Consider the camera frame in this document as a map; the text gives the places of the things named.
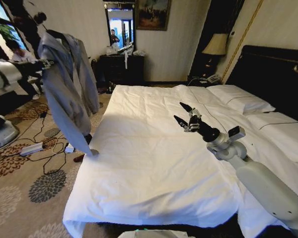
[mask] carpet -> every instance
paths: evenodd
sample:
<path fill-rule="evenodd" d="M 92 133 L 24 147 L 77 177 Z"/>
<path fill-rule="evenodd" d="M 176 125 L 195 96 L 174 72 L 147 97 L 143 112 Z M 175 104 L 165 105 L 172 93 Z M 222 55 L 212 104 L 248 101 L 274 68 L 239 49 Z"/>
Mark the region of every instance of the carpet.
<path fill-rule="evenodd" d="M 99 96 L 101 108 L 90 117 L 92 135 L 111 95 Z M 40 118 L 43 112 L 48 114 Z M 0 148 L 0 238 L 70 237 L 62 217 L 80 167 L 73 158 L 83 153 L 62 153 L 67 140 L 55 125 L 44 96 L 26 103 L 5 118 L 20 130 L 20 134 L 11 144 Z M 44 150 L 21 157 L 20 150 L 34 142 L 43 142 Z M 99 230 L 96 227 L 87 231 L 85 237 L 105 237 L 100 235 L 103 229 Z"/>

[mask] jacket sleeve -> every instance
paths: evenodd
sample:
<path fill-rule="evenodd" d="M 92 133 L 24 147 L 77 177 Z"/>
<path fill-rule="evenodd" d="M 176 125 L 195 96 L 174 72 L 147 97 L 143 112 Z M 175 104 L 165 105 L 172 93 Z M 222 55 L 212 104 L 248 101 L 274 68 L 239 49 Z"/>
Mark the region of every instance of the jacket sleeve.
<path fill-rule="evenodd" d="M 81 51 L 81 64 L 79 69 L 79 80 L 83 89 L 83 100 L 89 109 L 96 113 L 99 110 L 99 97 L 96 87 L 96 79 L 91 69 L 84 44 L 78 40 Z"/>
<path fill-rule="evenodd" d="M 66 99 L 66 88 L 64 85 L 62 85 L 61 80 L 58 80 L 60 77 L 58 67 L 55 65 L 48 70 L 44 70 L 42 77 L 45 87 L 45 94 L 53 115 L 54 122 L 74 148 L 88 155 L 92 155 L 89 145 L 87 144 L 81 130 L 71 119 L 75 117 L 73 104 L 70 100 Z M 90 132 L 90 128 L 88 130 L 87 127 L 86 130 L 86 134 L 88 134 Z"/>

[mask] wall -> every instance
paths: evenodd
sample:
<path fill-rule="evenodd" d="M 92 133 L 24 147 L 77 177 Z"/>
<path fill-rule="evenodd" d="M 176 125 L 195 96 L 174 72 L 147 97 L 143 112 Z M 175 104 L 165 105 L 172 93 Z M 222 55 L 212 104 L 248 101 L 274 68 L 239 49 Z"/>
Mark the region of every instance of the wall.
<path fill-rule="evenodd" d="M 146 81 L 186 81 L 210 0 L 173 0 L 167 31 L 136 31 L 137 49 L 147 53 Z"/>
<path fill-rule="evenodd" d="M 245 1 L 233 28 L 235 36 L 228 41 L 227 55 L 218 65 L 218 74 L 223 75 L 225 72 L 260 2 L 261 0 Z M 263 0 L 237 54 L 232 59 L 232 64 L 223 77 L 224 82 L 233 70 L 244 45 L 298 49 L 298 0 Z"/>
<path fill-rule="evenodd" d="M 107 20 L 102 0 L 31 0 L 25 8 L 34 16 L 42 11 L 47 15 L 43 23 L 47 29 L 68 33 L 84 42 L 88 56 L 96 58 L 106 53 L 109 45 Z M 39 26 L 39 34 L 45 31 Z"/>
<path fill-rule="evenodd" d="M 35 6 L 24 1 L 26 9 L 32 16 L 44 12 L 48 29 L 81 39 L 92 58 L 105 53 L 109 38 L 102 0 L 31 2 Z M 210 0 L 172 0 L 167 31 L 136 31 L 137 48 L 147 53 L 145 80 L 186 81 L 209 4 Z"/>

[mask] black headboard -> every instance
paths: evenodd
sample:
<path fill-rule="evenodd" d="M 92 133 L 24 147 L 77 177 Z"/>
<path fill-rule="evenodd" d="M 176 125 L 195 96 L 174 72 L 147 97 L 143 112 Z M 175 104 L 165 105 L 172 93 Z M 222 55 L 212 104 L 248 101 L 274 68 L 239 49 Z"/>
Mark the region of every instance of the black headboard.
<path fill-rule="evenodd" d="M 244 46 L 226 83 L 298 120 L 298 50 Z"/>

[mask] white bedsheet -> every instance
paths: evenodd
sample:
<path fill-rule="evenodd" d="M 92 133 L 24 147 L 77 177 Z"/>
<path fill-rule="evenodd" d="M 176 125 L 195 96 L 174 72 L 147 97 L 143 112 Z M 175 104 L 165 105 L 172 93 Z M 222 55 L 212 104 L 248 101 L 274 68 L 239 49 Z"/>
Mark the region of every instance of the white bedsheet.
<path fill-rule="evenodd" d="M 188 119 L 179 102 L 220 131 L 244 127 L 248 155 L 298 193 L 297 167 L 205 88 L 117 86 L 90 143 L 99 155 L 85 156 L 65 208 L 73 237 L 82 236 L 87 222 L 214 227 L 238 211 L 247 238 L 277 222 L 199 134 L 183 132 L 173 118 Z"/>

